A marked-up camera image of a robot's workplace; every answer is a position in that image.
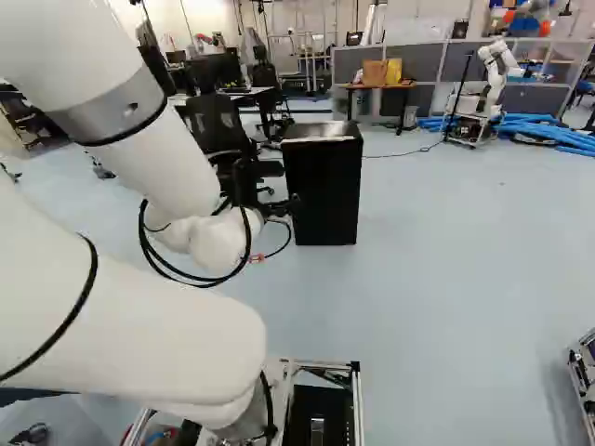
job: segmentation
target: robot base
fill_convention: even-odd
[[[279,359],[265,367],[271,386],[274,423],[271,446],[364,446],[362,381],[359,362]],[[143,409],[125,446],[142,444],[154,411]],[[203,429],[176,446],[266,446],[266,439],[231,443]]]

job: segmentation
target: table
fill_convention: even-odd
[[[403,107],[401,108],[401,122],[396,129],[397,135],[401,135],[403,132],[403,125],[405,122],[405,109],[407,107],[407,101],[409,100],[409,90],[416,87],[415,81],[405,81],[398,85],[364,85],[364,84],[339,84],[339,88],[345,88],[347,90],[347,120],[351,120],[351,108],[353,106],[353,92],[355,90],[372,90],[380,88],[382,90],[398,90],[403,92]]]
[[[260,121],[262,122],[262,133],[264,136],[267,137],[268,140],[271,140],[271,123],[269,122],[268,111],[262,107],[261,99],[263,95],[273,94],[275,91],[274,86],[253,86],[250,88],[250,91],[246,93],[226,93],[224,91],[218,90],[217,92],[221,95],[227,95],[231,98],[231,100],[237,100],[241,98],[254,98],[256,103],[258,104],[258,110],[260,112]],[[185,93],[179,93],[174,96],[170,96],[167,101],[170,105],[176,107],[176,110],[180,112],[183,108],[186,107],[186,99],[189,96]]]

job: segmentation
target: office chair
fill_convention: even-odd
[[[271,124],[277,125],[280,128],[281,132],[276,138],[276,140],[280,141],[286,128],[291,124],[294,124],[295,121],[291,116],[287,96],[283,94],[281,86],[279,85],[275,66],[268,60],[266,47],[256,46],[254,48],[254,54],[258,60],[258,65],[255,65],[252,68],[252,86],[274,87],[274,94],[271,95],[270,98],[261,99],[260,106],[271,115]],[[274,114],[277,112],[277,106],[283,105],[285,105],[285,111],[281,112],[281,119],[274,119]]]
[[[256,183],[262,182],[264,177],[281,177],[283,165],[258,159],[257,143],[245,133],[239,112],[227,95],[218,94],[214,88],[211,91],[202,89],[200,96],[186,100],[186,113],[194,139],[217,168],[221,188],[228,197],[235,193],[234,164],[243,157],[249,158],[254,167],[240,188],[245,194],[243,203],[257,202],[258,192],[274,194],[273,188],[257,188]]]

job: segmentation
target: gray partition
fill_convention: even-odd
[[[403,77],[418,82],[436,82],[444,44],[387,46],[386,59],[403,60]]]
[[[567,100],[570,87],[507,84],[502,105],[509,113],[539,113],[556,116]]]
[[[512,41],[507,40],[507,44],[510,49],[514,46],[514,42]],[[453,42],[448,44],[441,80],[443,82],[460,82],[463,70],[465,69],[465,64],[467,63],[467,55],[469,53],[472,53],[472,56],[469,71],[467,73],[467,80],[485,80],[485,65],[477,56],[477,50],[484,45],[489,45],[489,42]]]
[[[409,91],[408,105],[419,107],[417,116],[430,116],[434,85],[418,85]],[[403,92],[382,90],[380,116],[400,116],[403,105]]]
[[[355,73],[363,67],[364,60],[382,60],[382,46],[354,46],[335,48],[333,51],[333,72],[335,84],[353,80]]]
[[[440,95],[434,94],[438,89],[436,86],[441,83],[451,84],[460,81],[469,52],[472,52],[472,59],[467,81],[485,80],[486,70],[477,57],[477,50],[480,46],[490,45],[491,42],[491,39],[451,40],[387,46],[386,48],[382,46],[335,48],[332,65],[333,83],[350,82],[355,72],[362,68],[365,59],[401,58],[403,59],[403,76],[415,78],[419,82],[416,88],[410,91],[409,104],[419,107],[418,116],[427,116],[431,113],[432,101],[443,101]],[[576,39],[522,38],[509,38],[506,42],[509,48],[513,49],[517,58],[543,58],[542,73],[552,74],[553,79],[549,83],[532,82],[530,84],[509,79],[503,94],[504,110],[507,112],[551,113],[560,117],[572,90],[575,88],[578,76],[585,66],[593,42]],[[535,46],[541,49],[535,52],[533,51]],[[337,88],[334,89],[334,92],[335,107],[344,109],[346,93]],[[401,104],[399,97],[399,93],[383,91],[381,100],[374,101],[370,117],[381,120],[382,117],[399,114]]]

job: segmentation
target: blue cable bundle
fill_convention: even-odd
[[[443,131],[442,116],[419,118],[417,123],[430,132]],[[502,123],[495,125],[495,129],[501,138],[510,139],[516,134],[522,134],[552,139],[559,143],[556,148],[558,151],[595,157],[595,137],[583,135],[560,124],[559,120],[549,114],[507,113]]]

